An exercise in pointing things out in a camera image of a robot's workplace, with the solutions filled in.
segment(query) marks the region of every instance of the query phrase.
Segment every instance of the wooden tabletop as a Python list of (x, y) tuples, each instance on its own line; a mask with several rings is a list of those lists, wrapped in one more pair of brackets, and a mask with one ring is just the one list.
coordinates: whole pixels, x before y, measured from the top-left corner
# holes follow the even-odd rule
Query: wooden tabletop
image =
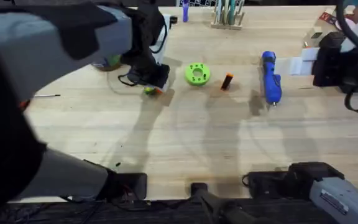
[[(244, 28), (210, 28), (211, 8), (162, 7), (179, 17), (163, 62), (171, 89), (151, 98), (127, 87), (114, 72), (91, 66), (51, 83), (27, 110), (50, 147), (118, 172), (145, 172), (148, 198), (185, 198), (192, 182), (206, 182), (222, 197), (248, 197), (241, 176), (286, 169), (293, 162), (324, 161), (358, 187), (358, 114), (345, 109), (335, 88), (316, 88), (313, 77), (282, 75), (283, 98), (267, 109), (260, 85), (263, 51), (295, 57), (302, 38), (326, 7), (245, 7)], [(185, 67), (203, 62), (211, 79), (187, 84)], [(234, 74), (229, 91), (219, 88)], [(358, 96), (353, 99), (355, 107)]]

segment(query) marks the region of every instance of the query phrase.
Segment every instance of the green plastic part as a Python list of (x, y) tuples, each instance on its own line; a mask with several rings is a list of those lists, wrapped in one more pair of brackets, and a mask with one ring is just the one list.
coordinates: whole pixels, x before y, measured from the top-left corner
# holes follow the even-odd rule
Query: green plastic part
[(211, 78), (211, 72), (208, 66), (203, 63), (191, 63), (186, 68), (185, 77), (191, 85), (205, 85)]

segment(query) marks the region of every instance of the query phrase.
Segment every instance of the black cable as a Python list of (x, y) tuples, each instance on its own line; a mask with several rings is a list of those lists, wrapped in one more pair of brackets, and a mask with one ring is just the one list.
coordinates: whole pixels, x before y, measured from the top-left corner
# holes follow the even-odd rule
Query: black cable
[(122, 81), (121, 79), (126, 77), (127, 75), (119, 75), (118, 76), (118, 80), (122, 83), (122, 84), (125, 84), (127, 86), (136, 86), (138, 83), (128, 83), (128, 82), (125, 82), (125, 81)]
[(160, 48), (158, 48), (158, 50), (156, 50), (156, 51), (151, 50), (153, 54), (160, 53), (160, 51), (162, 50), (162, 47), (165, 44), (165, 39), (167, 38), (167, 35), (168, 35), (168, 27), (167, 27), (167, 24), (165, 23), (165, 19), (164, 19), (164, 28), (165, 28), (165, 33), (164, 33), (164, 38), (162, 39), (162, 44), (161, 44)]
[(34, 210), (33, 212), (26, 214), (24, 217), (15, 219), (14, 223), (21, 223), (21, 222), (26, 223), (27, 220), (29, 220), (31, 217), (38, 215), (41, 211), (44, 211), (54, 205), (56, 205), (56, 203), (41, 204), (41, 206), (39, 208), (37, 208), (36, 210)]
[(347, 25), (344, 15), (344, 1), (336, 0), (336, 17), (339, 25), (345, 36), (349, 38), (349, 40), (358, 47), (358, 36), (352, 31), (352, 29)]
[(89, 212), (89, 214), (87, 214), (87, 216), (84, 218), (84, 220), (82, 220), (81, 224), (86, 224), (103, 204), (104, 204), (103, 202), (96, 203), (96, 205)]

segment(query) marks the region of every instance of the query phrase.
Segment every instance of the blue tool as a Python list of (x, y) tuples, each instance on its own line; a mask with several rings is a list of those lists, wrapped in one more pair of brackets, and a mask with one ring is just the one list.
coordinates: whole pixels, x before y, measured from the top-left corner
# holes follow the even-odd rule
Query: blue tool
[(264, 70), (264, 88), (266, 102), (270, 105), (276, 106), (281, 100), (281, 76), (274, 75), (274, 65), (276, 62), (276, 55), (274, 52), (265, 51), (262, 54), (263, 70)]
[(183, 0), (183, 22), (187, 22), (189, 20), (188, 11), (189, 11), (189, 0)]

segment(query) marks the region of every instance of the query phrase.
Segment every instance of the gray robot arm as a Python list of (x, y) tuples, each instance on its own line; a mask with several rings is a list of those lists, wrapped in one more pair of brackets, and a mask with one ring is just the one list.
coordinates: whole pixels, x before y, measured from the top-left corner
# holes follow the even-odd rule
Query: gray robot arm
[(112, 200), (126, 188), (136, 193), (133, 200), (145, 198), (145, 174), (117, 174), (49, 149), (17, 105), (67, 73), (117, 54), (131, 66), (135, 84), (162, 88), (169, 67), (160, 59), (175, 22), (153, 0), (142, 0), (138, 10), (90, 2), (0, 8), (0, 206), (39, 196)]
[(94, 30), (98, 50), (81, 59), (67, 54), (51, 22), (28, 12), (0, 13), (0, 64), (18, 100), (31, 98), (45, 85), (92, 61), (131, 49), (131, 18), (118, 9), (98, 7), (117, 21)]
[[(101, 10), (96, 12), (97, 9), (90, 7), (92, 5), (89, 2), (69, 11), (83, 13), (68, 17), (67, 20), (78, 20), (72, 23), (60, 22), (66, 19), (63, 16), (53, 17), (52, 21), (45, 19), (45, 10), (39, 13), (35, 6), (0, 13), (0, 64), (18, 100), (31, 98), (45, 85), (97, 59), (120, 54), (126, 55), (124, 63), (135, 67), (137, 73), (132, 79), (145, 77), (139, 84), (164, 86), (169, 68), (168, 72), (165, 69), (165, 74), (158, 68), (162, 65), (168, 31), (174, 22), (171, 16), (163, 17), (157, 7), (149, 3), (143, 3), (138, 11), (123, 6), (97, 6)], [(55, 14), (65, 13), (52, 7), (48, 10), (52, 15), (54, 11)], [(97, 13), (101, 14), (101, 19), (90, 19)], [(149, 21), (152, 26), (140, 22), (143, 14), (153, 21)], [(78, 32), (90, 23), (93, 23), (93, 34)]]
[(252, 198), (312, 201), (342, 224), (358, 224), (358, 190), (344, 175), (323, 162), (292, 164), (288, 171), (246, 175)]
[(310, 200), (339, 223), (358, 223), (358, 189), (347, 180), (327, 177), (314, 181)]

